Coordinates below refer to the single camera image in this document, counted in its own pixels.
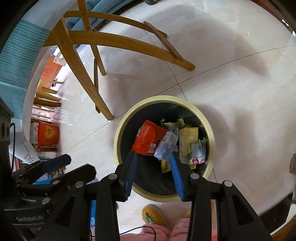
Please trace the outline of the yellow round trash bin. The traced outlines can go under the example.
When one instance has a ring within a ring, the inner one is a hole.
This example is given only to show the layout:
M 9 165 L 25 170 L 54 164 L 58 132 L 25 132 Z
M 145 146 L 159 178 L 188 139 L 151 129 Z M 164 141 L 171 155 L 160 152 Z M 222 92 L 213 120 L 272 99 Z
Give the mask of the yellow round trash bin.
M 176 152 L 182 163 L 207 179 L 214 164 L 215 138 L 196 106 L 160 95 L 140 101 L 124 115 L 115 134 L 114 151 L 119 164 L 135 152 L 135 193 L 151 201 L 174 202 L 179 198 L 170 155 Z

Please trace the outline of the yellow knitted left slipper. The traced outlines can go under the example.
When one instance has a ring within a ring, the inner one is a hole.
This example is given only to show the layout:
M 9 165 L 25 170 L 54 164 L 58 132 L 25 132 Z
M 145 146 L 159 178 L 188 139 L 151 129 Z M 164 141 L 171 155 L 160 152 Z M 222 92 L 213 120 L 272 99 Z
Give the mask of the yellow knitted left slipper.
M 146 225 L 169 226 L 162 211 L 153 204 L 148 204 L 142 209 L 142 219 Z

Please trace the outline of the red gift bag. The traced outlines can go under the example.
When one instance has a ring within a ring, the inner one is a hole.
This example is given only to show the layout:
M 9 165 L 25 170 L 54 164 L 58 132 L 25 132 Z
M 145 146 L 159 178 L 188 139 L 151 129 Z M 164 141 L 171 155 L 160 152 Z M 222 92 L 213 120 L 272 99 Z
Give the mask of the red gift bag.
M 41 146 L 57 145 L 60 138 L 58 126 L 46 122 L 39 122 L 37 141 Z

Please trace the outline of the wooden chair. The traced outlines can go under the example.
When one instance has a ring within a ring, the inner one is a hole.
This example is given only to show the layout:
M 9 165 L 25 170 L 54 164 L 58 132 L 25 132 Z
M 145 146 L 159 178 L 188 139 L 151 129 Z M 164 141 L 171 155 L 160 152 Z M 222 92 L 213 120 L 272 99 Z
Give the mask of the wooden chair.
M 55 79 L 40 79 L 37 85 L 33 104 L 36 106 L 43 106 L 49 109 L 60 108 L 60 98 L 54 96 L 54 94 L 57 94 L 57 91 L 51 89 L 51 86 L 55 86 L 56 84 L 63 84 L 63 82 L 56 81 Z

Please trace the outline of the pink pyjama legs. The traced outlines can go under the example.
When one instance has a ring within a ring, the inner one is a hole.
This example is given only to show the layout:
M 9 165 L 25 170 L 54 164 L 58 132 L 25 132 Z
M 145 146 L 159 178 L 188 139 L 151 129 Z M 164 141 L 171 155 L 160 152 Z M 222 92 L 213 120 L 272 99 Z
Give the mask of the pink pyjama legs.
M 142 227 L 140 233 L 128 233 L 120 236 L 120 240 L 127 241 L 145 241 L 154 240 L 154 234 L 156 234 L 156 240 L 176 240 L 184 241 L 187 240 L 188 229 L 189 229 L 190 219 L 181 218 L 174 226 L 172 230 L 161 225 L 146 225 Z

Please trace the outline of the yellow paper box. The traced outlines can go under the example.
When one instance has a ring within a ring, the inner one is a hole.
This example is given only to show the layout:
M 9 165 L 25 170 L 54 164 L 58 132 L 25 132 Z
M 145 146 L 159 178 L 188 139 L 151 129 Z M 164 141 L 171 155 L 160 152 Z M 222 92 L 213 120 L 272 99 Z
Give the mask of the yellow paper box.
M 189 163 L 189 145 L 198 141 L 198 131 L 198 127 L 182 128 L 179 130 L 179 158 L 184 164 Z

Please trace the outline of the wooden table leg frame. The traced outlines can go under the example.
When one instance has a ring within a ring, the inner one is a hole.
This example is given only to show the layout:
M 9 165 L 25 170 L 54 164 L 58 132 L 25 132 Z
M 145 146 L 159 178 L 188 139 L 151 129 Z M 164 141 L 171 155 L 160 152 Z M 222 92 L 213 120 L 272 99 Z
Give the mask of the wooden table leg frame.
M 149 6 L 145 3 L 126 11 L 123 15 L 147 21 L 166 32 L 169 41 L 190 62 L 192 29 L 197 22 L 197 1 L 161 1 Z M 107 74 L 99 77 L 99 91 L 111 113 L 119 117 L 139 101 L 155 95 L 173 95 L 187 98 L 182 82 L 193 73 L 163 60 L 133 51 L 99 47 Z M 61 117 L 62 126 L 75 127 L 87 123 L 103 126 L 107 119 L 99 114 L 83 87 L 65 66 L 59 72 L 64 80 Z

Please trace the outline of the red snack bag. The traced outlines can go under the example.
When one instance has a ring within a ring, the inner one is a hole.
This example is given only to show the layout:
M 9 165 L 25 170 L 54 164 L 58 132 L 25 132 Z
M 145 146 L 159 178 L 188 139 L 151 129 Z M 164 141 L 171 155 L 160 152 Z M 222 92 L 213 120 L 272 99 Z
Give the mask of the red snack bag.
M 166 133 L 165 128 L 146 120 L 138 130 L 131 151 L 144 156 L 153 156 Z

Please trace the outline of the green white wipes packet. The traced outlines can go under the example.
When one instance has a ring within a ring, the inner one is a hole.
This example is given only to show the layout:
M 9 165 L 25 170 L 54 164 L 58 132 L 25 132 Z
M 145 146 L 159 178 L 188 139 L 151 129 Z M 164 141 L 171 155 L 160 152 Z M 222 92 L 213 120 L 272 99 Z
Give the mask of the green white wipes packet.
M 190 165 L 203 164 L 206 161 L 207 139 L 203 138 L 189 144 Z

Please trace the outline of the pale blue small carton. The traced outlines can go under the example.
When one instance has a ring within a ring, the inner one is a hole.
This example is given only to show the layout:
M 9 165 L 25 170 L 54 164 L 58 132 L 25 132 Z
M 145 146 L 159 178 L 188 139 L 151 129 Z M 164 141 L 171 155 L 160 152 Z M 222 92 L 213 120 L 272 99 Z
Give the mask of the pale blue small carton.
M 159 142 L 154 152 L 154 157 L 160 161 L 168 162 L 170 160 L 170 155 L 176 147 L 178 139 L 179 129 L 176 127 L 169 128 L 162 140 Z

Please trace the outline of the tan green milk carton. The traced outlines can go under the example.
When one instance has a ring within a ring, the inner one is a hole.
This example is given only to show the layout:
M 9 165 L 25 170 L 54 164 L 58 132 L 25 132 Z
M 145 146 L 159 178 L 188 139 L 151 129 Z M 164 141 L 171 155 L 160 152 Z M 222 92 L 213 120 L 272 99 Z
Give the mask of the tan green milk carton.
M 185 127 L 185 122 L 182 118 L 179 118 L 176 122 L 172 123 L 172 122 L 165 122 L 164 119 L 161 120 L 161 126 L 163 128 L 171 128 L 171 127 L 176 127 L 178 129 L 182 129 Z

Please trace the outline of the teal fabric sofa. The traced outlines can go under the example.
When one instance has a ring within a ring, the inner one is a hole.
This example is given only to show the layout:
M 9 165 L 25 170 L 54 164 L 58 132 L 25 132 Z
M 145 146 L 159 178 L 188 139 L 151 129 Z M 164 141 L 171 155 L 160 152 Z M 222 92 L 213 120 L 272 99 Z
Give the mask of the teal fabric sofa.
M 120 15 L 142 1 L 120 0 L 89 0 L 85 1 L 88 11 Z M 66 21 L 68 30 L 84 30 L 81 18 L 72 17 Z

